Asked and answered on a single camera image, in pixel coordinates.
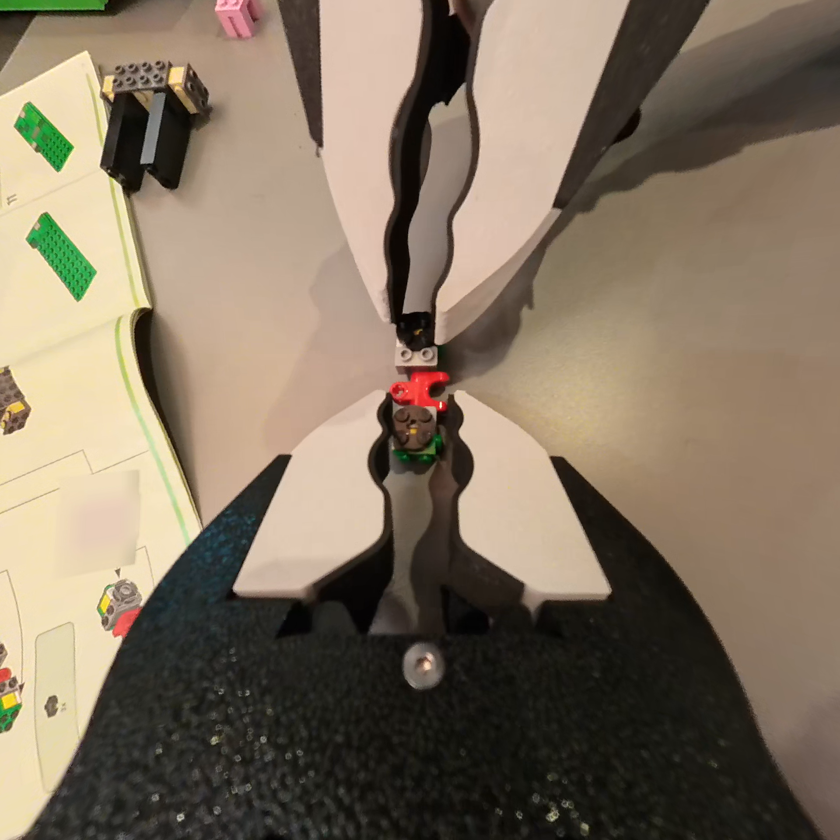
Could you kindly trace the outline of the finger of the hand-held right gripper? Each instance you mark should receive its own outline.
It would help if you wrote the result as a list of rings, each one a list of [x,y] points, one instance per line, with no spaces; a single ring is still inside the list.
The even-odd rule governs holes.
[[[474,153],[435,297],[435,342],[465,331],[557,220],[555,195],[622,23],[620,1],[496,1],[467,78]]]
[[[324,170],[374,308],[397,324],[424,133],[466,80],[469,33],[446,1],[320,2],[318,23]]]

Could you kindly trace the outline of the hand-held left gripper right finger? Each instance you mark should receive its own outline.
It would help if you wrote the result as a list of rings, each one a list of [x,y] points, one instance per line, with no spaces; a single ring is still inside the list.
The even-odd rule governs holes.
[[[481,610],[607,599],[612,588],[548,452],[467,392],[449,404],[459,421],[450,586]]]

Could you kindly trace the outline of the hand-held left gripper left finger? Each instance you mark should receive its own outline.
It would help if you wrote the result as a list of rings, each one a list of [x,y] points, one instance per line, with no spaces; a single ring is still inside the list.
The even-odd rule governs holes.
[[[243,598],[338,602],[371,625],[394,571],[387,419],[375,390],[310,432],[289,456],[233,586]]]

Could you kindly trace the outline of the small green brick assembly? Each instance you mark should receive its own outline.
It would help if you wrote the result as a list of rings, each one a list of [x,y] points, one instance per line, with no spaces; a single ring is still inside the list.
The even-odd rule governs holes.
[[[440,406],[392,405],[390,447],[395,463],[426,468],[446,454],[448,410]]]
[[[430,311],[406,312],[397,320],[394,365],[399,372],[437,369],[445,356],[445,346],[434,341],[434,318]]]

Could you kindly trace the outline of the red clip brick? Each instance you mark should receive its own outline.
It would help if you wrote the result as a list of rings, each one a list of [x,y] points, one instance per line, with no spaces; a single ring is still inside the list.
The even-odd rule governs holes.
[[[434,397],[432,390],[449,382],[449,375],[443,371],[418,369],[410,374],[407,381],[394,382],[389,393],[396,405],[433,408],[437,413],[445,413],[448,408],[446,401]]]

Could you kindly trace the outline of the grey desk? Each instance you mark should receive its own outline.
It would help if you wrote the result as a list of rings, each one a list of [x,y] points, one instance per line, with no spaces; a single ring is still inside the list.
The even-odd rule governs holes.
[[[215,112],[134,215],[150,355],[204,522],[395,379],[277,7],[2,16],[2,91],[87,50],[188,61]],[[710,618],[791,788],[838,838],[838,2],[713,2],[482,322],[453,380],[566,457]]]

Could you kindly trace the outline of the pink brick assembly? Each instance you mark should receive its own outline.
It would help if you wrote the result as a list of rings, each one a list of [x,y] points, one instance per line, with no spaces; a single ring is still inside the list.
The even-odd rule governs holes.
[[[251,39],[263,16],[260,1],[216,1],[215,14],[231,39]]]

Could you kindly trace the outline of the black pillar brick assembly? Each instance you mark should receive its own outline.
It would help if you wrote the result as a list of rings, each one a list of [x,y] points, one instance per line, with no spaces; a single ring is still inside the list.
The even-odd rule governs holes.
[[[101,98],[110,106],[101,168],[126,193],[138,192],[146,174],[176,189],[192,133],[212,111],[193,66],[162,59],[116,66]]]

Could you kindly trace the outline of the brick instruction booklet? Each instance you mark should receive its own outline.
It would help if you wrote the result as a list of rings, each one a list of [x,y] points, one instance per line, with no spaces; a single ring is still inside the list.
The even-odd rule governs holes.
[[[146,391],[151,300],[88,52],[2,96],[2,838],[57,787],[133,621],[201,529]]]

